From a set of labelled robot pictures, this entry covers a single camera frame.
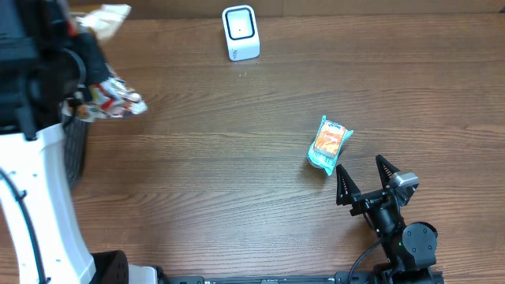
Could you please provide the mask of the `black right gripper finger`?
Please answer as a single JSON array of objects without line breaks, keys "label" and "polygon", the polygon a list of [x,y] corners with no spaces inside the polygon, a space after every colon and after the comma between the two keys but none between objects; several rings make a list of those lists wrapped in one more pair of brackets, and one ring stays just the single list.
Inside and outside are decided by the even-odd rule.
[{"label": "black right gripper finger", "polygon": [[342,164],[336,167],[337,174],[337,205],[352,204],[360,195],[361,191],[354,183],[346,169]]},{"label": "black right gripper finger", "polygon": [[376,156],[376,165],[379,171],[382,187],[385,189],[389,185],[393,174],[399,172],[400,169],[388,162],[382,155]]}]

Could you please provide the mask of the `beige brown snack pouch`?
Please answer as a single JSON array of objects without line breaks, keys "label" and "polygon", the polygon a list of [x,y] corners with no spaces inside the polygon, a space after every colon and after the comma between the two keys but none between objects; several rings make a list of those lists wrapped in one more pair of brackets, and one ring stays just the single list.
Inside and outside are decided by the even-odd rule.
[{"label": "beige brown snack pouch", "polygon": [[100,43],[112,39],[130,14],[126,4],[102,4],[98,9],[77,14],[77,23],[94,34]]}]

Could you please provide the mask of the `silver red crinkled wrapper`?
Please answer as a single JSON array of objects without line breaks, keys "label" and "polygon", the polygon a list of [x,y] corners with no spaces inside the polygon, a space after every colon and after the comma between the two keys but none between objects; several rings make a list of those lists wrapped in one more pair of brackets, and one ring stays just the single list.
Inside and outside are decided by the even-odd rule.
[{"label": "silver red crinkled wrapper", "polygon": [[84,86],[66,99],[61,111],[64,115],[85,121],[126,118],[144,113],[148,106],[134,88],[106,64],[109,77],[102,83]]}]

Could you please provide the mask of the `teal orange tissue pack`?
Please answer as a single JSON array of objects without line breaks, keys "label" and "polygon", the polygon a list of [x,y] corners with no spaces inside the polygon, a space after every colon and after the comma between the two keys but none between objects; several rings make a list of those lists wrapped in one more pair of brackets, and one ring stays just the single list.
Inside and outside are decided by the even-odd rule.
[{"label": "teal orange tissue pack", "polygon": [[323,115],[315,140],[309,147],[307,159],[315,168],[323,170],[331,176],[344,143],[352,137],[354,131],[347,129]]}]

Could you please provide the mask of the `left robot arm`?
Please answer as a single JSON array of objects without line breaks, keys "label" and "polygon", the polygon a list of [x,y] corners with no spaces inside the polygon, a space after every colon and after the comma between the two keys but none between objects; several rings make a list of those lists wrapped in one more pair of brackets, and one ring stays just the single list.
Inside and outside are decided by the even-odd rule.
[{"label": "left robot arm", "polygon": [[146,110],[117,76],[101,42],[127,5],[73,13],[65,1],[1,4],[1,206],[22,283],[158,283],[154,267],[123,251],[92,253],[84,242],[65,158],[75,120],[123,118]]}]

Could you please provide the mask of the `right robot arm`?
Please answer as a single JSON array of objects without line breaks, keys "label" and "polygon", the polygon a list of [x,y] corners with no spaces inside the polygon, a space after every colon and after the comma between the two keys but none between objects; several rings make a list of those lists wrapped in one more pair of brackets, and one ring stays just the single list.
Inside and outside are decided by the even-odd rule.
[{"label": "right robot arm", "polygon": [[[352,216],[364,217],[378,238],[363,252],[347,272],[337,272],[337,283],[443,283],[443,273],[433,271],[436,264],[438,232],[427,222],[407,225],[401,215],[419,186],[418,176],[400,170],[382,155],[376,156],[382,188],[362,193],[344,166],[336,167],[337,205],[350,205]],[[359,272],[357,267],[374,249],[381,247],[386,263],[374,266],[370,272]]]}]

